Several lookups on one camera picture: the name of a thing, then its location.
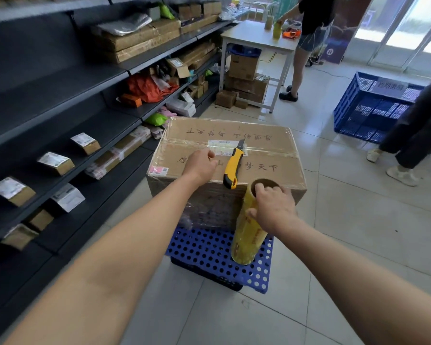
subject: bare leg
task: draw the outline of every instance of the bare leg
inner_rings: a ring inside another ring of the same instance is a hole
[[[294,55],[294,75],[292,79],[292,89],[290,90],[293,97],[297,97],[299,87],[303,81],[303,69],[310,58],[311,52],[307,52],[297,47]]]

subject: hand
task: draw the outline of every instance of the hand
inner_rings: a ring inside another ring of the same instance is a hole
[[[283,187],[264,187],[262,183],[255,185],[257,207],[249,208],[246,215],[257,220],[264,231],[277,236],[290,229],[299,220],[295,201],[289,189]]]
[[[214,152],[209,148],[196,150],[189,156],[182,175],[191,178],[197,187],[206,184],[217,167],[217,161],[212,160],[214,157]]]

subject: table leg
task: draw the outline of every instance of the table leg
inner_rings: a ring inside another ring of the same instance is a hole
[[[222,60],[220,62],[220,78],[219,78],[219,91],[223,90],[223,79],[225,74],[225,53],[227,51],[227,40],[222,40]]]
[[[289,71],[290,64],[292,63],[292,58],[293,58],[292,52],[290,52],[286,57],[286,62],[284,63],[283,71],[282,71],[281,76],[279,78],[278,85],[276,86],[276,92],[274,94],[272,106],[270,108],[270,114],[273,113],[273,109],[274,109],[274,106],[276,104],[276,99],[278,99],[278,94],[281,91],[281,83],[284,84],[284,81],[286,80],[287,72]]]

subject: denim shorts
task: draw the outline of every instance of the denim shorts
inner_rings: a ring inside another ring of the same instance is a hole
[[[308,35],[301,35],[297,47],[304,51],[313,52],[322,45],[327,33],[327,27],[317,28],[314,33]]]

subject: dark pants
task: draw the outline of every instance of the dark pants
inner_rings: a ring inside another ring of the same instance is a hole
[[[405,168],[414,168],[431,153],[431,84],[399,117],[379,149],[397,153],[397,162]]]

